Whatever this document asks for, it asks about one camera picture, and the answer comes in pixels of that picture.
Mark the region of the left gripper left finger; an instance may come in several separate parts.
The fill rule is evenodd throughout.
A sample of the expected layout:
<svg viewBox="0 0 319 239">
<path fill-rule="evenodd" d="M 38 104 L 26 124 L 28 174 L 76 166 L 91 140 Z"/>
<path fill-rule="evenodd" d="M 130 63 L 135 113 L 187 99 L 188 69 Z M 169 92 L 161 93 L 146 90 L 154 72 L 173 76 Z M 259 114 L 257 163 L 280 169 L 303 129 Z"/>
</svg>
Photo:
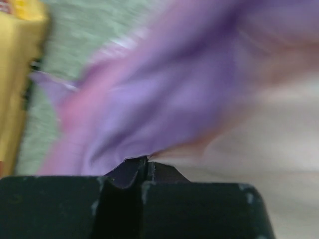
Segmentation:
<svg viewBox="0 0 319 239">
<path fill-rule="evenodd" d="M 105 176 L 10 176 L 0 181 L 3 239 L 135 239 L 147 159 Z"/>
</svg>

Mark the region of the pink purple Elsa pillowcase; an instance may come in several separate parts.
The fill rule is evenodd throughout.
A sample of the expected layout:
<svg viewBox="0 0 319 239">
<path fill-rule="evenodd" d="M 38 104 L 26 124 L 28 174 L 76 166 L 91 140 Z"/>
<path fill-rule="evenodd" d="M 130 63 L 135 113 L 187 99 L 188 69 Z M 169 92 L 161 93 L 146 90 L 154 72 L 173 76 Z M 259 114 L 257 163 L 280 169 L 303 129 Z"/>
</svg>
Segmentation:
<svg viewBox="0 0 319 239">
<path fill-rule="evenodd" d="M 250 183 L 277 238 L 318 238 L 318 1 L 171 0 L 78 80 L 31 76 L 61 131 L 38 175 L 144 156 L 190 180 Z"/>
</svg>

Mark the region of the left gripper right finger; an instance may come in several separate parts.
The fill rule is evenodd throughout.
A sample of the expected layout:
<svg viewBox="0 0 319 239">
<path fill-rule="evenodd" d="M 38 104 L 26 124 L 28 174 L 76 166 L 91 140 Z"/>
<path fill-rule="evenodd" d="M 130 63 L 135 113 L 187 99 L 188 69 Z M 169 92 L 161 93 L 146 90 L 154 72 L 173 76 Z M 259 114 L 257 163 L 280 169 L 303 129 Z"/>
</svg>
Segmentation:
<svg viewBox="0 0 319 239">
<path fill-rule="evenodd" d="M 148 164 L 143 239 L 273 239 L 264 200 L 245 183 L 192 183 L 174 167 Z"/>
</svg>

